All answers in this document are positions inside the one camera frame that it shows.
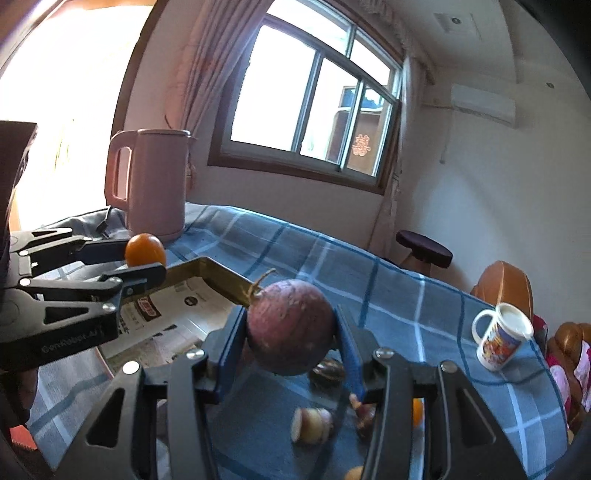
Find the wall-mounted air conditioner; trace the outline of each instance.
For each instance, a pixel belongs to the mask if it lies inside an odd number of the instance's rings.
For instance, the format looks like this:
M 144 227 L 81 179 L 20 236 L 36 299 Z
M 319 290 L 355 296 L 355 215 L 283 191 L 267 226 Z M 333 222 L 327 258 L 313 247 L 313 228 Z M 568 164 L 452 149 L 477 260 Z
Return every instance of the wall-mounted air conditioner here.
M 488 118 L 508 127 L 515 126 L 515 102 L 510 98 L 454 83 L 452 108 Z

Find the blue plaid tablecloth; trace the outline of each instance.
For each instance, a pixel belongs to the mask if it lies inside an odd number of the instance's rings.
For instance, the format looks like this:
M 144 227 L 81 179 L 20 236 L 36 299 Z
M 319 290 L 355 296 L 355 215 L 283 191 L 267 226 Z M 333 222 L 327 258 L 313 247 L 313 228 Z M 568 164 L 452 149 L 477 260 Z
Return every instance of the blue plaid tablecloth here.
M 90 213 L 56 226 L 96 236 L 104 215 Z M 110 219 L 108 232 L 122 234 L 121 213 L 114 210 Z M 476 358 L 470 326 L 476 314 L 489 307 L 482 301 L 297 225 L 233 207 L 187 204 L 184 234 L 167 245 L 168 264 L 201 256 L 251 280 L 275 268 L 265 283 L 280 278 L 312 282 L 333 305 L 346 305 L 381 345 L 410 361 L 457 363 L 504 429 L 530 480 L 545 478 L 566 450 L 565 412 L 537 345 L 526 343 L 502 374 L 487 371 Z M 86 279 L 120 265 L 78 263 L 48 276 Z M 28 426 L 50 466 L 59 463 L 108 378 L 95 351 L 40 369 Z M 335 411 L 337 431 L 330 442 L 308 449 L 291 444 L 293 410 L 301 406 Z M 305 375 L 284 378 L 251 366 L 208 417 L 223 480 L 340 480 L 363 463 L 366 453 L 356 438 L 348 393 L 312 391 Z M 412 478 L 422 475 L 422 435 L 421 429 L 415 430 Z

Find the newspaper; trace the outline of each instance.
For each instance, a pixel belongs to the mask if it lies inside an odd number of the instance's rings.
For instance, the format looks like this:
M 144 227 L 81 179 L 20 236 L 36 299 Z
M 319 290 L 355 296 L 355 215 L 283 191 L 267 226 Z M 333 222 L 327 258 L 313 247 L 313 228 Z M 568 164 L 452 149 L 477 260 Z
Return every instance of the newspaper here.
M 119 336 L 100 349 L 113 372 L 130 360 L 170 363 L 222 328 L 235 306 L 200 277 L 191 277 L 121 307 Z

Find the printed mug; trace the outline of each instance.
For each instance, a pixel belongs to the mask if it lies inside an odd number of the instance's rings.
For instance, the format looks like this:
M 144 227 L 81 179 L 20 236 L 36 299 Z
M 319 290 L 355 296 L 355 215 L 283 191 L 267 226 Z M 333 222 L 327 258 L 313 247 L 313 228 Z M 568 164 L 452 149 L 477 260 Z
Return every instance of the printed mug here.
M 492 320 L 481 338 L 476 333 L 476 324 L 486 316 Z M 472 336 L 478 344 L 478 360 L 487 370 L 496 372 L 511 360 L 523 342 L 534 336 L 534 328 L 520 309 L 509 303 L 499 303 L 495 310 L 482 310 L 476 315 Z

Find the brown leather sofa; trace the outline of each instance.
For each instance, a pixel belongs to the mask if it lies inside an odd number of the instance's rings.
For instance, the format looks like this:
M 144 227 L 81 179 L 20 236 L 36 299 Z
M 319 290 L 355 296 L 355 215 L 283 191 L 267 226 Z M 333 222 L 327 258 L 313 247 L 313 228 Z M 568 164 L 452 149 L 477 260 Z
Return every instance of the brown leather sofa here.
M 581 406 L 583 391 L 573 372 L 579 364 L 583 340 L 591 345 L 591 325 L 588 323 L 563 323 L 556 334 L 548 340 L 548 354 L 553 355 L 558 364 L 564 369 L 569 381 L 570 412 L 569 427 L 573 433 L 581 428 L 586 412 Z
M 502 260 L 485 268 L 470 294 L 491 305 L 511 303 L 530 320 L 534 315 L 530 279 L 519 268 Z

